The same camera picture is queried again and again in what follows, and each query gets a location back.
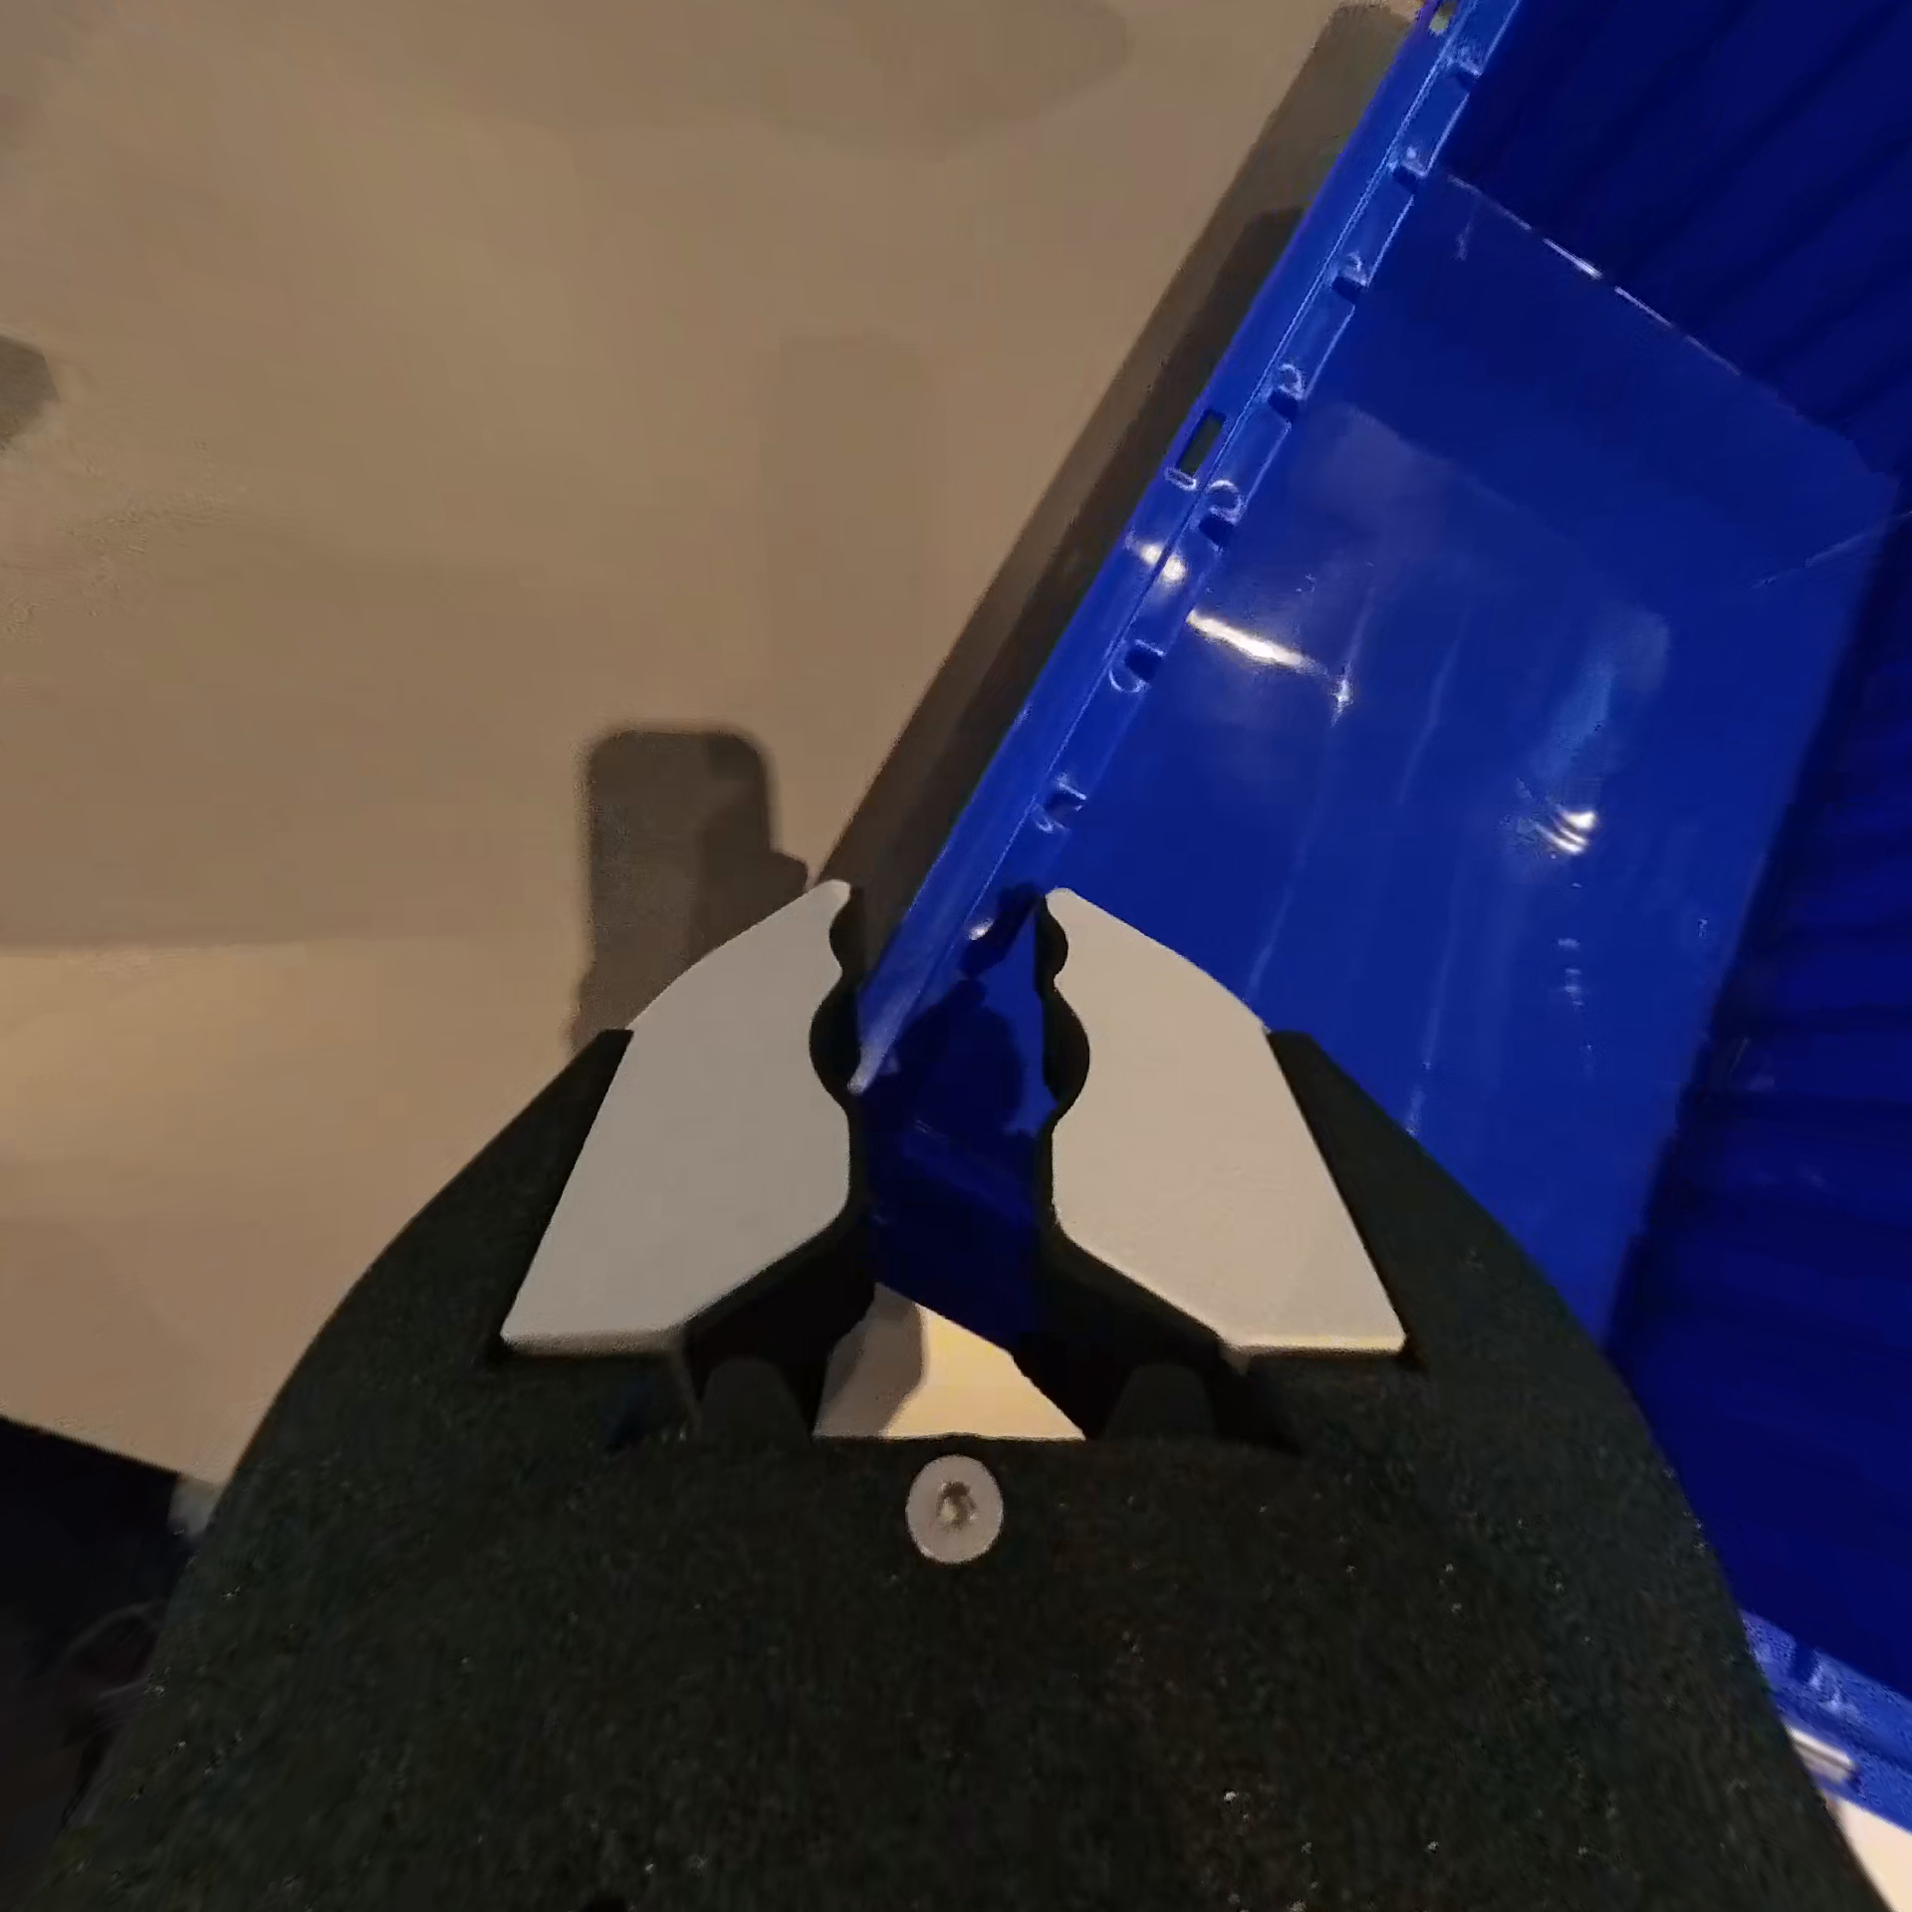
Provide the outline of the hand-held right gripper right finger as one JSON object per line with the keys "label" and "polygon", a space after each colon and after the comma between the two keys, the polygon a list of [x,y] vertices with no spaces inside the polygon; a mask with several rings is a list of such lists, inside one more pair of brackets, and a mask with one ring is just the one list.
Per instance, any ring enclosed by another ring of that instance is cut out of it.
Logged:
{"label": "hand-held right gripper right finger", "polygon": [[1038,1214],[1059,1280],[1229,1368],[1389,1360],[1406,1327],[1261,1018],[1074,891],[1035,920],[1049,1118]]}

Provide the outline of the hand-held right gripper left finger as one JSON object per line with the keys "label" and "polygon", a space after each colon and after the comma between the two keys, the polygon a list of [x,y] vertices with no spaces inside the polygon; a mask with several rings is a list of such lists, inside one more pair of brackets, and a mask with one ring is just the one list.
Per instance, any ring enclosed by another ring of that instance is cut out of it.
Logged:
{"label": "hand-held right gripper left finger", "polygon": [[855,887],[823,881],[633,1018],[503,1320],[509,1350],[823,1379],[873,1296],[841,1056],[855,922]]}

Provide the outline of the blue plastic bin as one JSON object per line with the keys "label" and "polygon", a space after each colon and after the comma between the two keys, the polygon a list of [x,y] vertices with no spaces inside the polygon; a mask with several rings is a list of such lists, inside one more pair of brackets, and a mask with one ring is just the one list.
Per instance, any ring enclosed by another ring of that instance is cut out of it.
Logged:
{"label": "blue plastic bin", "polygon": [[1422,4],[864,992],[995,1338],[1074,891],[1361,1082],[1617,1360],[1908,1826],[1911,4]]}

